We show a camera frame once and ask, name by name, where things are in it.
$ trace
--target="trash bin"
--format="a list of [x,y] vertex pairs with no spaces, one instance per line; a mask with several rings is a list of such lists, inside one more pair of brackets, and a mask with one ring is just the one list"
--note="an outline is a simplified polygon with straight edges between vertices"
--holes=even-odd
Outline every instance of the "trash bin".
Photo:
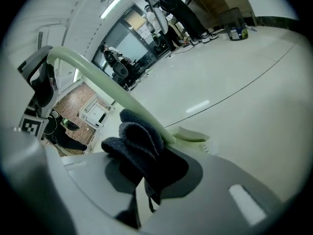
[[248,38],[246,23],[238,7],[220,13],[219,20],[230,40],[240,41]]

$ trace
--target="white floor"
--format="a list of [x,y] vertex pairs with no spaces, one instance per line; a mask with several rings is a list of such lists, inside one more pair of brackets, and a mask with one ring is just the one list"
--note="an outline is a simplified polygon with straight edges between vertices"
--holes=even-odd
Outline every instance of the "white floor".
[[[131,94],[169,129],[178,124],[209,135],[218,156],[287,200],[312,161],[312,50],[300,34],[256,29],[244,41],[221,35],[160,60]],[[94,152],[118,136],[121,109],[98,133]]]

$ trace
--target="white ceiling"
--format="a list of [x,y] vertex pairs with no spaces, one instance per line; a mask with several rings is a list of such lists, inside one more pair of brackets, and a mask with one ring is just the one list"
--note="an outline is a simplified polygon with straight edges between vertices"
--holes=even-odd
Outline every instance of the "white ceiling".
[[36,51],[38,30],[51,24],[66,25],[63,45],[91,60],[107,32],[133,3],[132,0],[122,0],[102,20],[100,15],[108,1],[29,0],[16,16],[4,41],[4,51],[12,66],[17,68]]

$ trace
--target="air vent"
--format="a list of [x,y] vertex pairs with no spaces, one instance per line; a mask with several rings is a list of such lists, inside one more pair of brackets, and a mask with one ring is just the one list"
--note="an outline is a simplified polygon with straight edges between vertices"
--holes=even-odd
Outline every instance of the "air vent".
[[44,33],[42,31],[38,32],[37,50],[41,49],[41,47],[43,46],[43,35]]

